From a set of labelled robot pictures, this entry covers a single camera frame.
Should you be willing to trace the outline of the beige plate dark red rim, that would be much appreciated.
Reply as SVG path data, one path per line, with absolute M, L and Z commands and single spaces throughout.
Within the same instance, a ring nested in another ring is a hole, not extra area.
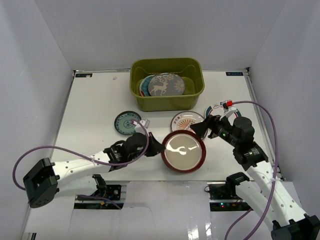
M 163 163 L 177 173 L 192 173 L 205 162 L 207 149 L 203 140 L 187 130 L 176 130 L 162 141 L 161 152 Z

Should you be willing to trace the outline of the grey deer snowflake plate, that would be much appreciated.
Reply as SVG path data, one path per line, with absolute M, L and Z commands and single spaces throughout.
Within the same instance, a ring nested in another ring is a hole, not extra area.
M 186 89 L 185 81 L 175 73 L 160 73 L 148 82 L 148 93 L 152 97 L 181 96 Z

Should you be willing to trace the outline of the red and teal floral plate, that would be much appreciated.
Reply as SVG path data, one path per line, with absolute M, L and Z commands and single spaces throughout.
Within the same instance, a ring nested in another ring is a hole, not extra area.
M 140 92 L 140 95 L 141 95 L 142 97 L 144 97 L 144 96 L 145 96 L 145 94 L 144 94 L 144 92 L 142 91 L 142 89 L 141 89 L 141 88 L 139 89 L 139 92 Z

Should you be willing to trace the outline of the teal scalloped plate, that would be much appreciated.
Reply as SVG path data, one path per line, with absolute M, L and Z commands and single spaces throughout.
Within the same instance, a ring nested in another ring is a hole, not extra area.
M 152 78 L 155 77 L 155 76 L 156 76 L 155 74 L 146 76 L 140 83 L 139 88 L 142 89 L 145 97 L 150 97 L 151 96 L 150 93 L 149 93 L 149 90 L 148 90 L 148 86 L 149 86 L 149 83 L 152 80 Z

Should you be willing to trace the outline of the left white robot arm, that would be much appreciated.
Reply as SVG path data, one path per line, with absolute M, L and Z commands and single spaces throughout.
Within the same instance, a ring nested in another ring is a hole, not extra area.
M 119 140 L 110 147 L 90 156 L 52 162 L 48 157 L 39 160 L 23 177 L 28 204 L 32 209 L 50 203 L 62 186 L 82 177 L 108 173 L 137 161 L 154 157 L 165 150 L 152 133 L 134 133 L 127 140 Z

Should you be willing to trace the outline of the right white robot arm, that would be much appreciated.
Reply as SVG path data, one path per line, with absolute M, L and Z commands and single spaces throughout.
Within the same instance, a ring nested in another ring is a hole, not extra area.
M 315 240 L 320 232 L 320 220 L 308 215 L 292 198 L 274 170 L 262 148 L 254 141 L 255 129 L 247 117 L 230 123 L 226 117 L 208 116 L 192 124 L 199 137 L 211 130 L 210 139 L 220 137 L 233 146 L 233 155 L 244 172 L 226 178 L 226 195 L 239 197 L 262 218 L 273 240 Z

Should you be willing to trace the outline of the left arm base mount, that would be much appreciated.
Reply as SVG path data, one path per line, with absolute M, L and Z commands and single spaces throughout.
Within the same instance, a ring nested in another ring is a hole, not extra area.
M 92 194 L 77 195 L 74 209 L 78 210 L 121 210 L 124 205 L 122 186 L 107 184 Z

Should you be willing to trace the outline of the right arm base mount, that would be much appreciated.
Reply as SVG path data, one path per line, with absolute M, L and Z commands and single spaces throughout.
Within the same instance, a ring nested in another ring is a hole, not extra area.
M 209 195 L 211 212 L 242 212 L 250 209 L 242 198 L 231 195 L 224 182 L 208 184 L 204 191 Z

